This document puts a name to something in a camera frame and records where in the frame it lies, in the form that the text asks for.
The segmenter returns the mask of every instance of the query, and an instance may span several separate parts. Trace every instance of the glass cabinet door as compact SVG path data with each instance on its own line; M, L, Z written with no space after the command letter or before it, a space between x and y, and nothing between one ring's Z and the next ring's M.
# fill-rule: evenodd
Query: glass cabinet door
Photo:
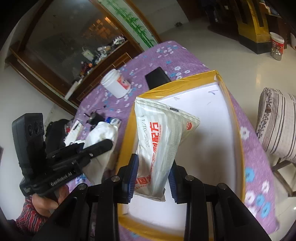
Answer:
M54 0L39 19L26 50L71 85L89 64L98 63L98 48L111 46L120 35L89 0Z

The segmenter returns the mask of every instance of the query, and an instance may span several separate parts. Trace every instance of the crumpled white bag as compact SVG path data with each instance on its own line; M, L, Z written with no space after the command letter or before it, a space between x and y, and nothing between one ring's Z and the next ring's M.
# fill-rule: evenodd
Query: crumpled white bag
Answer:
M110 151L91 159L91 162L82 169L83 173L92 184L101 184L105 168L107 165L110 165L110 162L116 161L113 151L117 142L117 137L118 127L106 122L99 122L97 126L88 134L83 148L87 148L104 139L110 139L113 142L113 146Z
M139 138L135 194L164 202L164 187L179 143L194 132L200 121L182 110L139 97L135 112Z

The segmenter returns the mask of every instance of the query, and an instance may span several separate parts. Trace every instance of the red circular logo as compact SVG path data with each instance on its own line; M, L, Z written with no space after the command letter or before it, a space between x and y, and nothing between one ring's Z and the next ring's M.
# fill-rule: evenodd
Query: red circular logo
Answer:
M187 124L186 124L186 129L190 130L191 127L192 127L192 124L191 124L191 122L188 121Z

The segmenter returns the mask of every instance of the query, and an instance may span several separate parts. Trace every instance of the yellow tape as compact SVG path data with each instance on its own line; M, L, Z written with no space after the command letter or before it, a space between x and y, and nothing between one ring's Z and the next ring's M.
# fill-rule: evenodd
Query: yellow tape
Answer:
M226 103L229 107L229 113L232 120L232 126L234 129L234 141L237 144L237 148L240 151L235 153L236 158L241 160L241 200L244 200L244 154L242 149L242 143L240 139L239 125L236 119L236 115L234 112L234 107L232 105L228 90L222 81L221 76L215 70L208 71L201 74L195 74L183 79L175 80L159 86L155 89L147 91L146 93L141 94L139 97L146 99L160 99L172 94L180 93L186 90L190 90L196 87L200 87L206 84L210 84L215 82L216 80L219 82L221 90L224 94ZM120 154L118 157L118 164L116 167L116 172L118 172L119 168L125 165L128 165L130 156L133 151L133 143L136 135L136 115L134 111L134 107L132 107L132 111L130 117L128 119L128 123L126 126L126 132L124 134L123 143L121 146ZM126 229L150 240L155 241L181 241L183 240L183 236L171 235L165 232L161 232L159 230L147 227L143 224L136 222L131 219L128 215L124 214L122 211L122 204L118 204L118 221L119 223Z

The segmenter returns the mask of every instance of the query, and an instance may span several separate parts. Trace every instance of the black phone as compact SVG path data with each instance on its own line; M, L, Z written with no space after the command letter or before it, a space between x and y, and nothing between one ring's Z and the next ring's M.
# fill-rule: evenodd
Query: black phone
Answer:
M158 67L145 75L145 79L150 90L171 82L170 78L165 74L161 67Z

